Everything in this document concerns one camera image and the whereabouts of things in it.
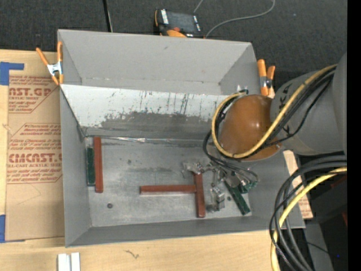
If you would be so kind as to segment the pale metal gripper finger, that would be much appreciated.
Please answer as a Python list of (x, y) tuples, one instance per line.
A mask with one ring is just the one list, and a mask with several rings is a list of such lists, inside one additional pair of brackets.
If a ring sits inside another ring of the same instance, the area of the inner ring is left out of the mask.
[(182, 166), (183, 166), (182, 174), (184, 177), (185, 176), (194, 177), (204, 173), (204, 168), (199, 162), (197, 163), (183, 162)]
[(225, 192), (219, 187), (210, 189), (211, 202), (207, 205), (208, 212), (218, 212), (225, 207)]

